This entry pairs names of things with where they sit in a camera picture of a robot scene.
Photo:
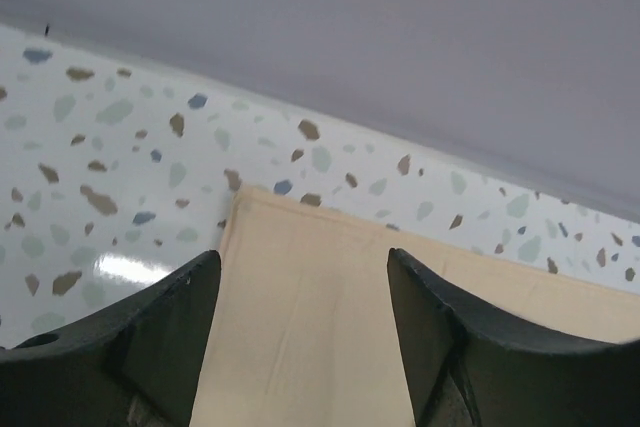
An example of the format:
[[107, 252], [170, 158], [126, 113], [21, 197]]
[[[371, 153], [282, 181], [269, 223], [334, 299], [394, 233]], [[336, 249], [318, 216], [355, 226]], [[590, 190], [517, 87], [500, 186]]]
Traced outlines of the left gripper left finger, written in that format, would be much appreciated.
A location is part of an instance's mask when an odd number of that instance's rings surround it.
[[121, 301], [2, 351], [2, 425], [189, 425], [220, 280], [220, 255], [208, 250]]

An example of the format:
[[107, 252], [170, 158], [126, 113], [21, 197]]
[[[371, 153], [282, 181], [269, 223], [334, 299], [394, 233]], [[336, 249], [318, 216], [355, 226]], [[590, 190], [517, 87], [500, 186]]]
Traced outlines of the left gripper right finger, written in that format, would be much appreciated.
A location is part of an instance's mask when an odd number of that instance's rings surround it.
[[390, 250], [387, 275], [416, 425], [638, 425], [638, 341], [536, 324], [403, 249]]

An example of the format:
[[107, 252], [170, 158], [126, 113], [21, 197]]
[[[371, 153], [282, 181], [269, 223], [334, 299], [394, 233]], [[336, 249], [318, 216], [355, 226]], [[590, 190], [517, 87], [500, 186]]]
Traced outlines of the beige cloth wrap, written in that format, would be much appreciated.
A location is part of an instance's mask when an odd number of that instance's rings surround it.
[[635, 295], [243, 187], [221, 242], [192, 424], [418, 426], [387, 275], [393, 248], [536, 324], [639, 343]]

